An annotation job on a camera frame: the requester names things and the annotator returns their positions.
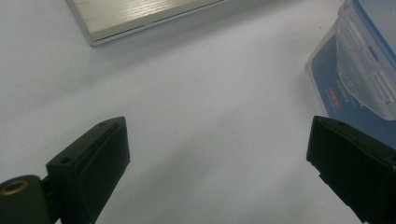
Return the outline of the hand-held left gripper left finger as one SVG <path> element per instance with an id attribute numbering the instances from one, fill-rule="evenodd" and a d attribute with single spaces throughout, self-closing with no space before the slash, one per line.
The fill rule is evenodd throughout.
<path id="1" fill-rule="evenodd" d="M 93 224 L 130 162 L 124 117 L 102 121 L 47 163 L 63 224 Z"/>

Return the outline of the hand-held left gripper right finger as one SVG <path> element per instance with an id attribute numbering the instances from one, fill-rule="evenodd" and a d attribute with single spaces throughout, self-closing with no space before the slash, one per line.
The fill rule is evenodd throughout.
<path id="1" fill-rule="evenodd" d="M 396 224 L 396 150 L 336 120 L 315 116 L 306 159 L 368 224 Z"/>

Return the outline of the clear rectangular container blue lid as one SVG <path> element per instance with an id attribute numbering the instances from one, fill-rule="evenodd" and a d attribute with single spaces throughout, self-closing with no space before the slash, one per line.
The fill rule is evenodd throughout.
<path id="1" fill-rule="evenodd" d="M 396 149 L 396 0 L 345 0 L 307 70 L 326 116 Z"/>

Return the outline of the white wire rack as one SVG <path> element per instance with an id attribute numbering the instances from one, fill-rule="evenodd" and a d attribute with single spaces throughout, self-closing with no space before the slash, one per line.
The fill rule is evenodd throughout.
<path id="1" fill-rule="evenodd" d="M 92 47 L 230 0 L 65 0 Z"/>

